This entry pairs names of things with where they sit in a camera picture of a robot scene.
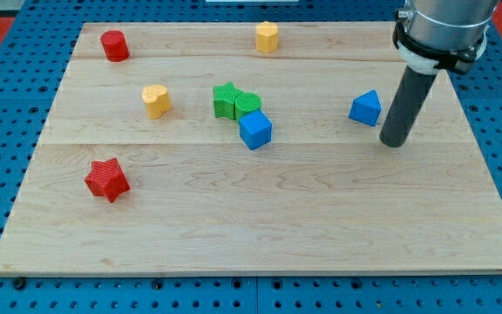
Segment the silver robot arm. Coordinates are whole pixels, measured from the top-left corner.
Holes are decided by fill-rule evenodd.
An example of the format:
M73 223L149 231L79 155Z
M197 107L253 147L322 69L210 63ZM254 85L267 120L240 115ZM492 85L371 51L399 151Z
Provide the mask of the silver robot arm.
M498 0L405 0L393 44L414 72L466 74L482 57Z

